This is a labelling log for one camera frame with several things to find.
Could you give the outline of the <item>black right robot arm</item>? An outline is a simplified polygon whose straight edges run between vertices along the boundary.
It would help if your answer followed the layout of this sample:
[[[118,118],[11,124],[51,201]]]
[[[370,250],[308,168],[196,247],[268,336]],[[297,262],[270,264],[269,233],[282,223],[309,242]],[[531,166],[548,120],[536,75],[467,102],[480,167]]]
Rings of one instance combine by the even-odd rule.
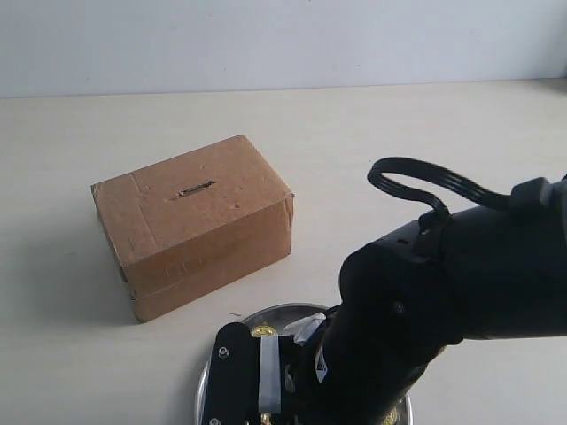
[[[280,398],[256,422],[378,424],[449,345],[564,336],[566,184],[428,212],[350,254],[339,289],[304,343],[281,342]]]

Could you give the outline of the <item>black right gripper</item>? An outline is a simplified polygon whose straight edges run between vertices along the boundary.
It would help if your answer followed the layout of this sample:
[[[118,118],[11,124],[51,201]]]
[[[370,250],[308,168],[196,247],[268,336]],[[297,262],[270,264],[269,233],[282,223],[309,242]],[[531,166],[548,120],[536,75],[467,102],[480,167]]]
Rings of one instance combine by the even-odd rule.
[[[327,408],[315,405],[315,366],[319,359],[322,359],[324,372],[328,371],[327,361],[318,354],[319,344],[335,312],[335,309],[265,309],[247,318],[252,334],[257,327],[269,326],[279,336],[293,336],[294,343],[307,350],[299,355],[292,375],[297,395],[313,414],[306,424],[339,424],[338,420],[331,419]]]

